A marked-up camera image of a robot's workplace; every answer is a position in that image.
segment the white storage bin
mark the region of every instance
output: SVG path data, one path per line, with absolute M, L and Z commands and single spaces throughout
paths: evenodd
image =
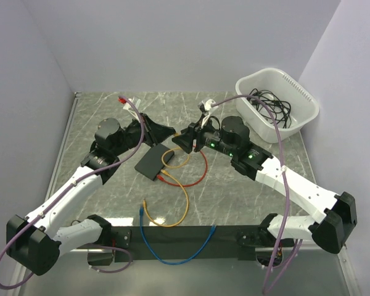
M 306 123 L 312 121 L 319 112 L 319 105 L 314 97 L 284 71 L 266 68 L 252 75 L 241 78 L 236 83 L 237 94 L 249 94 L 253 88 L 273 92 L 280 100 L 291 104 L 289 128 L 279 128 L 281 139 L 297 133 Z M 246 98 L 236 99 L 236 107 L 243 119 L 269 143 L 277 143 L 274 126 L 266 121 Z

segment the marble tabletop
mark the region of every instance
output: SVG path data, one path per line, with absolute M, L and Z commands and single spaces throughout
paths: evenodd
M 235 95 L 233 92 L 121 92 L 127 97 L 140 98 L 141 112 L 163 125 L 172 126 L 180 131 L 200 117 L 197 104 L 206 98 L 219 102 Z M 94 140 L 98 123 L 109 117 L 117 118 L 121 126 L 127 126 L 132 117 L 122 110 L 117 101 L 118 92 L 84 92 L 76 99 L 75 112 L 65 140 L 62 161 L 59 166 L 58 190 L 71 177 L 80 161 L 89 152 Z M 238 115 L 234 101 L 220 106 L 215 112 L 221 120 L 228 115 Z M 250 129 L 251 141 L 262 146 L 274 155 L 278 155 L 278 145 L 268 144 Z M 164 145 L 176 147 L 171 139 Z M 180 188 L 169 186 L 156 180 L 151 181 L 139 174 L 135 164 L 149 149 L 145 144 L 127 162 L 122 164 L 111 179 L 73 211 L 66 221 L 85 219 L 92 214 L 104 218 L 115 218 L 117 225 L 135 225 L 139 223 L 139 207 L 143 199 L 147 200 L 148 210 L 159 223 L 177 222 L 186 206 L 184 193 Z M 269 213 L 284 213 L 285 198 L 268 186 L 253 182 L 240 175 L 230 165 L 230 158 L 214 150 L 204 148 L 208 159 L 208 173 L 196 186 L 187 188 L 190 207 L 187 217 L 181 225 L 243 225 L 259 224 Z M 286 165 L 314 181 L 306 150 L 300 133 L 284 140 Z M 171 165 L 182 163 L 186 154 L 176 151 Z M 191 159 L 182 168 L 168 171 L 183 184 L 197 181 L 204 172 L 204 161 L 200 154 L 191 154 Z M 292 203 L 291 215 L 305 215 L 305 212 Z

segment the black cable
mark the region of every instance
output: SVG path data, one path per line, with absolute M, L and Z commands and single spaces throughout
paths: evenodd
M 251 90 L 250 95 L 258 97 L 269 107 L 271 113 L 274 114 L 274 119 L 277 124 L 282 123 L 282 128 L 290 128 L 292 124 L 292 118 L 290 117 L 292 106 L 289 102 L 280 100 L 272 91 L 266 89 L 259 91 L 257 88 L 254 88 Z M 269 122 L 271 121 L 270 116 L 261 113 L 263 107 L 256 100 L 252 100 L 251 98 L 247 100 L 252 104 L 252 106 L 254 106 L 254 108 L 264 119 L 268 120 Z
M 73 226 L 73 223 L 74 223 L 74 222 L 81 223 L 81 221 L 80 221 L 80 220 L 73 220 L 73 221 L 70 223 L 70 226 Z

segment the white enclosure wall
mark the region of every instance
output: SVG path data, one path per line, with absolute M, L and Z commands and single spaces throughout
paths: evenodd
M 299 78 L 339 0 L 23 0 L 75 91 L 232 91 Z
M 0 251 L 8 219 L 45 198 L 73 97 L 23 3 L 0 0 Z M 3 283 L 14 265 L 3 261 Z
M 321 104 L 302 132 L 317 181 L 356 198 L 359 224 L 348 248 L 370 296 L 370 0 L 342 1 L 300 83 Z

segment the white cable connector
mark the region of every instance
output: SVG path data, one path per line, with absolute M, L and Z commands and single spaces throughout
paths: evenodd
M 202 128 L 207 124 L 208 120 L 210 119 L 212 113 L 214 113 L 214 111 L 216 109 L 218 109 L 218 106 L 215 106 L 215 107 L 212 107 L 213 104 L 216 104 L 215 101 L 213 99 L 208 99 L 206 101 L 202 101 L 200 104 L 199 104 L 199 109 L 203 112 L 203 114 L 205 115 L 205 117 L 203 118 L 202 120 Z
M 138 97 L 133 97 L 132 99 L 129 99 L 129 101 L 132 102 L 133 105 L 136 106 L 137 109 L 141 104 L 141 100 Z M 125 105 L 123 106 L 123 110 L 129 111 L 131 116 L 133 116 L 139 122 L 139 119 L 138 119 L 138 116 L 137 116 L 136 112 L 133 111 L 133 108 L 129 105 L 129 103 L 125 103 Z

